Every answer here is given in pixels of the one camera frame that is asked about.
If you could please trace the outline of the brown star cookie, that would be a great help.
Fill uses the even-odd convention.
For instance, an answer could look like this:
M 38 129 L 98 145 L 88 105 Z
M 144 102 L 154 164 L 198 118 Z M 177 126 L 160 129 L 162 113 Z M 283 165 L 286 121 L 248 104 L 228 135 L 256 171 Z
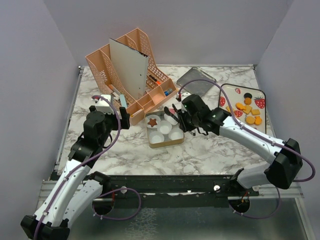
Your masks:
M 150 118 L 149 122 L 147 123 L 148 125 L 150 125 L 151 128 L 153 128 L 154 126 L 156 126 L 157 123 L 157 119 L 156 118 Z

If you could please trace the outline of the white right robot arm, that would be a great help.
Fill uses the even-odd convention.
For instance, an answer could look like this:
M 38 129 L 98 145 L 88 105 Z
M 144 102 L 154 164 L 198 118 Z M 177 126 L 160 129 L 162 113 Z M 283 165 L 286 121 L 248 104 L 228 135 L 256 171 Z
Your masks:
M 181 102 L 181 108 L 174 111 L 183 132 L 203 129 L 204 135 L 214 133 L 229 138 L 266 161 L 265 165 L 241 168 L 232 176 L 229 189 L 236 196 L 258 185 L 272 184 L 286 190 L 303 166 L 296 140 L 283 141 L 262 133 L 238 121 L 227 110 L 219 107 L 210 109 L 196 94 L 187 96 Z

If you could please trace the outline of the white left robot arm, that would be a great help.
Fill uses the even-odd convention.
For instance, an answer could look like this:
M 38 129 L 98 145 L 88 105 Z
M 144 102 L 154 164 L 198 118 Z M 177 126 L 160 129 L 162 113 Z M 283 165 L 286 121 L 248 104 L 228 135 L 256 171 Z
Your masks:
M 66 240 L 74 220 L 97 197 L 111 193 L 110 177 L 89 173 L 112 131 L 130 128 L 125 107 L 92 105 L 83 123 L 83 132 L 72 145 L 68 161 L 50 194 L 33 215 L 23 217 L 20 225 L 30 240 Z

